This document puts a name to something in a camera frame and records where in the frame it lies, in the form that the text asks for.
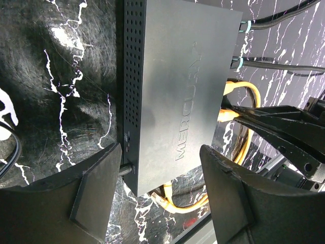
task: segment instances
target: black cable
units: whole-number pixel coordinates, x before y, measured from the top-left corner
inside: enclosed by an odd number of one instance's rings
[[[257,62],[263,61],[263,62],[271,62],[271,63],[279,64],[278,60],[276,60],[276,58],[274,57],[250,57],[250,58],[244,57],[243,59],[246,61],[253,60]],[[309,76],[312,77],[312,76],[323,75],[324,72],[314,73],[314,74],[300,74],[288,70],[287,74],[298,76],[298,77],[309,77]]]
[[[318,76],[325,73],[325,68],[315,67],[315,66],[301,66],[301,65],[280,65],[280,64],[270,64],[257,61],[249,61],[247,58],[243,60],[243,66],[254,67],[254,68],[263,68],[263,69],[272,69],[272,70],[288,70],[289,73],[296,76],[308,77],[308,76]],[[305,71],[320,71],[319,73],[314,74],[297,74],[291,72],[292,70],[305,70]]]
[[[10,131],[10,133],[14,136],[16,140],[16,147],[13,152],[13,155],[11,156],[11,160],[5,164],[5,166],[0,170],[0,179],[5,176],[5,174],[11,169],[11,167],[17,162],[19,159],[19,156],[21,154],[21,142],[19,140],[19,137],[15,133],[14,130],[12,130],[9,126],[7,126],[5,123],[0,122],[0,127]]]
[[[127,163],[127,164],[122,164],[120,166],[120,169],[118,171],[118,176],[124,176],[126,174],[129,174],[132,172],[132,164]]]
[[[259,29],[267,29],[272,26],[277,25],[278,23],[284,21],[285,19],[294,17],[298,14],[305,12],[307,9],[311,8],[315,4],[320,2],[320,0],[306,0],[302,3],[282,11],[280,13],[252,21],[251,29],[259,30]]]

